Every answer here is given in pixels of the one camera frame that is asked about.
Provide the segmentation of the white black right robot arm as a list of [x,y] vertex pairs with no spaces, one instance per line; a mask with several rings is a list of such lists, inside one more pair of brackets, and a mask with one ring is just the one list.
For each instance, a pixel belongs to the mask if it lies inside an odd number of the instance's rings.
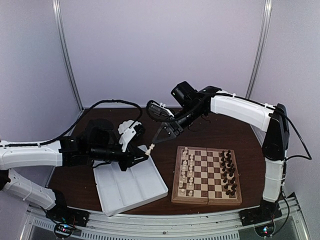
[[[264,190],[260,205],[253,213],[261,221],[273,217],[285,181],[290,136],[285,106],[255,103],[213,86],[195,90],[185,81],[179,83],[171,95],[181,105],[177,113],[153,100],[146,107],[150,118],[161,123],[159,130],[165,131],[168,139],[178,137],[197,118],[209,113],[240,120],[265,132],[262,145],[266,166]],[[241,186],[234,151],[180,146],[171,200],[184,204],[240,205]]]

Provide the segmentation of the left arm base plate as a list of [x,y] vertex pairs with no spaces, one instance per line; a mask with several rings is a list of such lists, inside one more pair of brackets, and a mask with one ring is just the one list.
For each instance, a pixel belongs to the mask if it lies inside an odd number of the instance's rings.
[[75,208],[51,209],[45,211],[46,217],[56,223],[69,224],[75,227],[86,227],[90,213]]

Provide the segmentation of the white chess piece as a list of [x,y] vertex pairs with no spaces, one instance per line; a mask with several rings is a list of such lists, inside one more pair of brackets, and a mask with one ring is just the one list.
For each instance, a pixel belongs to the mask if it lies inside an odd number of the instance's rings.
[[187,178],[186,178],[185,175],[183,175],[183,176],[181,177],[181,179],[182,179],[183,182],[185,182]]
[[147,156],[149,156],[149,155],[151,154],[151,151],[154,149],[154,147],[155,147],[155,144],[152,143],[152,144],[149,146],[149,148],[146,150],[145,154],[146,154]]
[[188,156],[188,148],[186,147],[182,152],[182,157],[186,158]]
[[180,190],[179,190],[179,195],[182,196],[182,197],[185,197],[185,196],[186,196],[186,190],[183,189],[183,188],[180,189]]
[[194,162],[194,155],[191,154],[191,155],[189,156],[189,158],[190,158],[190,162],[193,163],[193,162]]

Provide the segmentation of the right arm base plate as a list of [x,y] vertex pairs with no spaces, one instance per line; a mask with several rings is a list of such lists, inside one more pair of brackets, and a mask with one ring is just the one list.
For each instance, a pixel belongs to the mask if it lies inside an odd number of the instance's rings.
[[242,226],[257,225],[264,222],[270,222],[282,216],[282,211],[278,207],[274,211],[261,206],[247,208],[239,212],[239,217]]

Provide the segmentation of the wooden chess board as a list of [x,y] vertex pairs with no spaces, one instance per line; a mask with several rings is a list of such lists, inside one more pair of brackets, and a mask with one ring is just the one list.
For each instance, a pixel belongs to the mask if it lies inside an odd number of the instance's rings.
[[[184,149],[188,149],[187,157],[183,157]],[[235,164],[235,176],[237,184],[236,198],[227,198],[222,191],[220,157],[219,153],[224,150],[231,150],[233,163]],[[190,162],[190,155],[194,155],[194,162]],[[183,167],[183,161],[187,161],[187,166]],[[193,187],[189,187],[188,172],[189,165],[193,164]],[[181,171],[187,171],[186,181],[182,181]],[[180,196],[179,184],[183,182],[186,196]],[[239,171],[235,152],[232,149],[218,149],[208,147],[178,146],[175,161],[175,171],[172,185],[171,201],[179,204],[197,204],[213,206],[239,206],[242,204],[242,193],[239,179]]]

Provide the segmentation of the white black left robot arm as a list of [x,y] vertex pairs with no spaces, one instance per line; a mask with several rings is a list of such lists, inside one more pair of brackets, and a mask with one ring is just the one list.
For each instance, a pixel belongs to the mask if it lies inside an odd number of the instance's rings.
[[144,132],[140,122],[128,120],[119,125],[119,136],[116,136],[114,125],[100,118],[90,120],[85,130],[76,137],[63,135],[47,143],[1,141],[0,188],[52,212],[61,222],[67,222],[72,218],[72,211],[67,207],[63,193],[42,188],[18,176],[14,169],[34,166],[92,167],[98,161],[106,165],[117,162],[124,172],[147,160],[154,149],[153,144],[145,151],[132,145],[131,142]]

